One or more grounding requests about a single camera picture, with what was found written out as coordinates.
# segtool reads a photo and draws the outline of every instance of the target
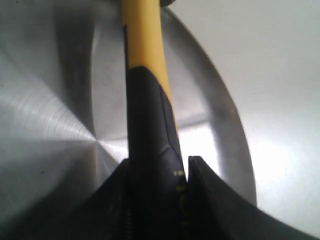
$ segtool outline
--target white wall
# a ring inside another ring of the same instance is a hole
[[[177,0],[249,142],[258,207],[320,237],[320,1]]]

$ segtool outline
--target metal pan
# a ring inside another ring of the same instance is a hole
[[[185,163],[202,156],[255,205],[246,137],[222,79],[168,9],[162,28]],[[128,155],[118,1],[2,0],[0,113],[2,237],[62,217]]]

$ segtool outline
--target stainless steel surface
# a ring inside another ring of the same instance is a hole
[[[128,156],[117,3],[0,2],[0,236],[27,216],[46,222],[66,214]],[[232,99],[167,9],[162,24],[186,169],[187,156],[203,156],[255,204],[252,163]]]
[[[257,206],[320,238],[320,1],[177,0],[237,106]]]

